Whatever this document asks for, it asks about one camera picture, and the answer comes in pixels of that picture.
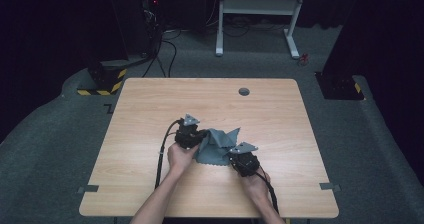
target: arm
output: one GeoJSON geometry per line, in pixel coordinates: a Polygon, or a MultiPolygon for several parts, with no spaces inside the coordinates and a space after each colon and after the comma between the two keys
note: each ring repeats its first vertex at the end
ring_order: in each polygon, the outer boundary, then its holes
{"type": "MultiPolygon", "coordinates": [[[[271,180],[269,175],[261,168],[257,170],[259,174],[271,180]]],[[[268,198],[268,187],[265,182],[256,175],[241,177],[244,192],[255,205],[256,209],[267,224],[284,224],[280,215],[274,210],[268,198]]]]}
{"type": "Polygon", "coordinates": [[[131,220],[131,224],[162,223],[172,193],[178,181],[190,166],[197,149],[198,146],[195,146],[190,150],[186,150],[181,148],[177,143],[172,144],[168,148],[169,172],[158,188],[155,189],[137,211],[131,220]]]}

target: wooden table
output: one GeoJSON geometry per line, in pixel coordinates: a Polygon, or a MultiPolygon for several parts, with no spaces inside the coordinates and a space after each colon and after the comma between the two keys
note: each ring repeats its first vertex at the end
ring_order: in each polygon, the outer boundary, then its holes
{"type": "MultiPolygon", "coordinates": [[[[186,113],[199,129],[240,127],[238,142],[272,178],[280,214],[334,218],[338,207],[299,92],[291,79],[130,78],[125,81],[84,194],[84,216],[133,216],[154,190],[159,149],[169,125],[186,113]],[[240,88],[250,94],[242,96],[240,88]]],[[[167,147],[173,143],[168,138],[167,147]]],[[[164,157],[162,178],[169,169],[164,157]]],[[[193,165],[178,184],[168,217],[258,217],[230,166],[193,165]]]]}

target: cloth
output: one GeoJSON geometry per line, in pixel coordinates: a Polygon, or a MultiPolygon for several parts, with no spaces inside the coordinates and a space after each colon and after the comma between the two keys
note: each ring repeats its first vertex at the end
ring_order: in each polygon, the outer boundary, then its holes
{"type": "Polygon", "coordinates": [[[230,159],[227,156],[228,150],[236,146],[237,135],[240,128],[229,133],[221,130],[208,129],[208,134],[199,144],[199,150],[195,154],[195,159],[201,164],[227,166],[230,159]]]}

